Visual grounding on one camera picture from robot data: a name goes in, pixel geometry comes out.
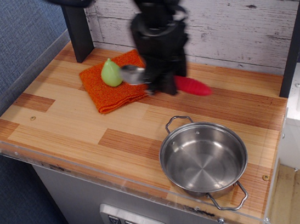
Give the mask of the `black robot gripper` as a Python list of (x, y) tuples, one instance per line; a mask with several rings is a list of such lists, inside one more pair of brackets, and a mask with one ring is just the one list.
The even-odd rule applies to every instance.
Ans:
[(170, 21), (164, 28), (150, 29), (141, 16), (131, 22), (131, 34), (140, 57), (145, 62), (147, 94), (175, 95), (174, 75), (186, 76), (184, 46), (188, 41), (183, 20)]

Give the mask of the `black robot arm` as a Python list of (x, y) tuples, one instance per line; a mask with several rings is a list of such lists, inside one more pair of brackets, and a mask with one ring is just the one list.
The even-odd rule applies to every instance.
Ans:
[(177, 93), (175, 76), (187, 74), (184, 46), (186, 11), (181, 0), (134, 0), (139, 8), (130, 30), (140, 57), (145, 62), (148, 92)]

